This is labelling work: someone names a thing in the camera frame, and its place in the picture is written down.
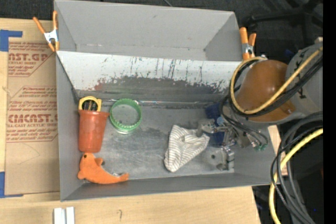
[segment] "bin floor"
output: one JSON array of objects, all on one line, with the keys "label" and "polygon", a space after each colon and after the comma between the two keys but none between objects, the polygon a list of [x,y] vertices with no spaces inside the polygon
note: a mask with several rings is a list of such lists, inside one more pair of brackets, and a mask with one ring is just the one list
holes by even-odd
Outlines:
[{"label": "bin floor", "polygon": [[218,147],[208,144],[199,155],[171,173],[164,166],[173,125],[197,129],[199,119],[206,118],[204,108],[159,108],[142,106],[142,122],[130,134],[119,133],[108,119],[102,149],[96,157],[104,159],[109,173],[130,173],[130,179],[232,173],[216,168],[222,156]]}]

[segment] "scratched paint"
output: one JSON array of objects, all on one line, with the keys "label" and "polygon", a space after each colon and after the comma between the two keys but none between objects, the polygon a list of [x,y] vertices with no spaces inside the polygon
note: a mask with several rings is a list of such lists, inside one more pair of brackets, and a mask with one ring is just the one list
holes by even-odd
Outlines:
[{"label": "scratched paint", "polygon": [[58,52],[75,90],[163,97],[223,93],[239,62]]}]

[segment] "rag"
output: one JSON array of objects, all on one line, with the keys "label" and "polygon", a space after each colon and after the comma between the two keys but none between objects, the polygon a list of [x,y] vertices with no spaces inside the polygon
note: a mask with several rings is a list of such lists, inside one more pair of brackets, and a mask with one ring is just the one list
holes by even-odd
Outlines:
[{"label": "rag", "polygon": [[176,172],[201,153],[207,147],[209,139],[206,134],[197,137],[197,129],[188,130],[174,125],[163,160],[167,170]]}]

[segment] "orange cup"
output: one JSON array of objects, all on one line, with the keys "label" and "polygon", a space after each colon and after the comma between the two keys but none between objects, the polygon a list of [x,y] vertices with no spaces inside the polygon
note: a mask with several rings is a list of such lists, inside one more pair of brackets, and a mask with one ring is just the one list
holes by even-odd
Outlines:
[{"label": "orange cup", "polygon": [[79,140],[78,147],[82,152],[96,153],[101,149],[108,112],[78,110]]}]

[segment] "gray bin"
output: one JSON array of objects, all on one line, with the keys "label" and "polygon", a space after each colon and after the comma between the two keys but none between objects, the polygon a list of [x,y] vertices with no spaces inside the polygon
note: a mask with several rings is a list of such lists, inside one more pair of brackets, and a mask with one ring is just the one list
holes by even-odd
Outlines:
[{"label": "gray bin", "polygon": [[[54,7],[62,201],[269,184],[271,146],[263,152],[234,146],[235,167],[223,172],[216,168],[219,148],[211,146],[176,173],[163,164],[172,126],[196,129],[242,60],[233,12],[69,0],[55,0]],[[143,120],[130,135],[108,120],[95,154],[107,172],[130,173],[127,182],[77,178],[78,101],[88,95],[102,99],[103,111],[121,98],[142,108]]]}]

